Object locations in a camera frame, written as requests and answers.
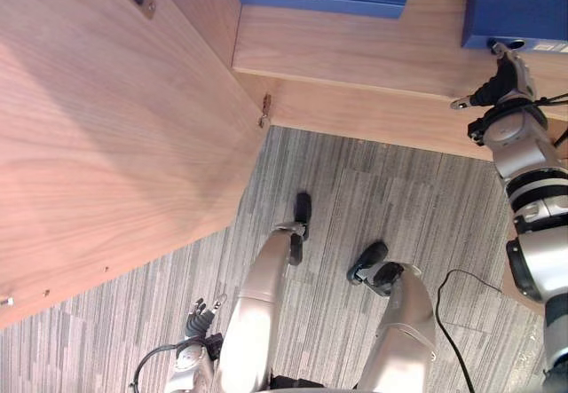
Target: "striped carpet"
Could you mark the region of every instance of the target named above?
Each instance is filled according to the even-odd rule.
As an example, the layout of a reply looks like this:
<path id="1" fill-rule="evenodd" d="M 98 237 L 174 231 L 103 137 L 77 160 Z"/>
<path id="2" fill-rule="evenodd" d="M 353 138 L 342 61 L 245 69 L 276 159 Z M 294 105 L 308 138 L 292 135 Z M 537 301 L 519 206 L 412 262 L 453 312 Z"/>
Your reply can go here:
<path id="1" fill-rule="evenodd" d="M 351 388 L 386 299 L 344 274 L 370 242 L 414 263 L 430 296 L 450 268 L 500 286 L 508 209 L 490 163 L 441 153 L 271 128 L 234 224 L 190 246 L 0 331 L 0 391 L 126 392 L 138 361 L 181 339 L 190 303 L 239 285 L 271 227 L 312 194 L 304 262 L 290 268 L 274 372 Z M 462 274 L 446 285 L 441 316 L 478 393 L 535 391 L 543 368 L 540 317 Z M 441 332 L 429 392 L 465 392 Z M 141 392 L 162 391 L 173 357 L 153 358 Z"/>

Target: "wooden cabinet door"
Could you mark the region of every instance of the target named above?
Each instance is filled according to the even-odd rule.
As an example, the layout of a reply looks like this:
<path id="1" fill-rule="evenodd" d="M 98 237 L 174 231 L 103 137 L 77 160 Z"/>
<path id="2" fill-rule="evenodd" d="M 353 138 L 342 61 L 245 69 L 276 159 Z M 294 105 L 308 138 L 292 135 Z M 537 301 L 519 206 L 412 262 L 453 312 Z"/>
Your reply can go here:
<path id="1" fill-rule="evenodd" d="M 267 127 L 155 1 L 2 1 L 0 327 L 231 223 Z"/>

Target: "wood grain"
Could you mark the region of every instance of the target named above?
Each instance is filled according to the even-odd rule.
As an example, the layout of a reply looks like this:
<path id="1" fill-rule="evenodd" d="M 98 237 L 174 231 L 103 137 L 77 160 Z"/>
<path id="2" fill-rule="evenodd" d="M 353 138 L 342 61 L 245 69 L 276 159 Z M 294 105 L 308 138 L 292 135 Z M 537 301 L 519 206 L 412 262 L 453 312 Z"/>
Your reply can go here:
<path id="1" fill-rule="evenodd" d="M 283 81 L 272 100 L 274 125 L 374 140 L 491 160 L 486 147 L 467 137 L 468 124 L 484 110 L 453 111 L 445 98 L 392 90 Z M 549 120 L 553 135 L 568 123 Z"/>
<path id="2" fill-rule="evenodd" d="M 496 70 L 488 51 L 460 46 L 465 1 L 408 0 L 399 20 L 246 5 L 233 67 L 285 79 L 459 98 Z M 567 55 L 523 57 L 541 95 L 565 91 Z M 568 120 L 564 107 L 547 108 L 547 113 Z"/>
<path id="3" fill-rule="evenodd" d="M 239 0 L 172 1 L 229 67 L 233 60 L 241 2 Z"/>
<path id="4" fill-rule="evenodd" d="M 171 0 L 4 0 L 6 326 L 232 220 L 265 130 Z"/>
<path id="5" fill-rule="evenodd" d="M 241 72 L 233 72 L 233 74 L 241 87 L 261 107 L 264 96 L 268 93 L 274 98 L 280 92 L 280 85 L 283 83 L 282 80 L 270 76 L 243 74 Z"/>

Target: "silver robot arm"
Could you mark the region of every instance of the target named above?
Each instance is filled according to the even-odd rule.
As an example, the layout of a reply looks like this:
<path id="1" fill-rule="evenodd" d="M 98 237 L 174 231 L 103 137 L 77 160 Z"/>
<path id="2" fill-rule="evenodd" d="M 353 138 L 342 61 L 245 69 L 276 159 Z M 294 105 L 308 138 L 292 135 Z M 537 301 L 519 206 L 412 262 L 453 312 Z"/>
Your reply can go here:
<path id="1" fill-rule="evenodd" d="M 357 390 L 422 393 L 436 355 L 432 303 L 412 264 L 377 262 L 355 276 L 389 297 Z"/>
<path id="2" fill-rule="evenodd" d="M 224 393 L 252 393 L 268 388 L 278 335 L 284 275 L 301 223 L 276 227 L 260 250 L 239 292 L 219 360 Z"/>
<path id="3" fill-rule="evenodd" d="M 493 152 L 517 238 L 507 244 L 509 265 L 520 292 L 545 304 L 545 387 L 566 391 L 568 370 L 568 170 L 546 133 L 528 68 L 515 51 L 495 43 L 498 71 L 453 109 L 493 106 L 468 127 L 469 137 Z"/>
<path id="4" fill-rule="evenodd" d="M 206 310 L 203 299 L 195 302 L 185 323 L 185 344 L 177 348 L 174 373 L 167 382 L 164 393 L 208 393 L 213 382 L 213 360 L 223 337 L 207 332 L 218 309 L 225 302 L 226 295 L 219 296 L 210 310 Z"/>

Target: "black wire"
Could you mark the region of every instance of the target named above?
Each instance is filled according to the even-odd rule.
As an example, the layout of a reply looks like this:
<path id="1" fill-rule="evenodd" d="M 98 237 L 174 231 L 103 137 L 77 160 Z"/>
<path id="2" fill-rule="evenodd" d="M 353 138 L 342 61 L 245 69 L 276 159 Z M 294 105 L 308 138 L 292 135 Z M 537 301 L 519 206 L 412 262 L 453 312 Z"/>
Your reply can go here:
<path id="1" fill-rule="evenodd" d="M 455 342 L 454 342 L 454 340 L 452 340 L 452 337 L 450 336 L 450 334 L 446 331 L 446 328 L 444 327 L 444 324 L 442 324 L 442 321 L 440 320 L 440 315 L 439 315 L 439 307 L 440 307 L 440 298 L 441 298 L 442 288 L 446 284 L 447 280 L 450 278 L 450 275 L 452 273 L 454 273 L 455 271 L 460 271 L 461 273 L 466 273 L 470 276 L 473 276 L 475 279 L 477 279 L 483 285 L 490 287 L 491 289 L 494 289 L 495 291 L 497 291 L 499 293 L 502 293 L 502 291 L 498 287 L 494 287 L 493 285 L 488 284 L 487 282 L 485 282 L 484 280 L 479 278 L 477 275 L 474 275 L 473 273 L 470 273 L 468 271 L 463 271 L 462 269 L 450 270 L 446 274 L 444 281 L 438 287 L 438 298 L 436 299 L 436 322 L 438 322 L 440 329 L 442 330 L 442 332 L 446 336 L 447 340 L 450 342 L 452 349 L 454 349 L 455 356 L 458 358 L 458 361 L 460 362 L 460 367 L 461 367 L 461 371 L 463 372 L 463 377 L 465 378 L 465 382 L 468 384 L 469 393 L 475 393 L 475 390 L 473 389 L 473 383 L 471 382 L 471 378 L 469 377 L 468 368 L 465 366 L 465 362 L 463 362 L 462 354 L 460 353 L 458 346 L 455 345 Z"/>
<path id="2" fill-rule="evenodd" d="M 558 96 L 554 96 L 553 98 L 540 98 L 534 103 L 541 106 L 567 105 L 568 100 L 559 100 L 560 98 L 566 98 L 566 97 L 568 97 L 568 93 L 559 94 Z"/>
<path id="3" fill-rule="evenodd" d="M 560 136 L 558 140 L 554 142 L 554 147 L 559 147 L 562 144 L 562 142 L 564 142 L 567 138 L 568 138 L 568 129 L 566 129 L 564 133 L 562 133 L 562 136 Z"/>
<path id="4" fill-rule="evenodd" d="M 134 393 L 140 393 L 140 390 L 138 390 L 138 377 L 140 376 L 140 371 L 142 371 L 142 366 L 144 366 L 148 361 L 148 359 L 151 358 L 153 355 L 158 354 L 162 351 L 176 350 L 179 347 L 189 346 L 190 344 L 203 345 L 201 341 L 196 340 L 195 338 L 192 337 L 187 340 L 183 340 L 178 344 L 163 344 L 162 346 L 156 347 L 154 350 L 149 351 L 142 358 L 142 360 L 140 360 L 140 363 L 136 367 L 136 371 L 134 371 L 134 377 L 132 378 L 132 382 L 130 383 L 129 387 L 132 388 L 132 390 L 134 390 Z"/>

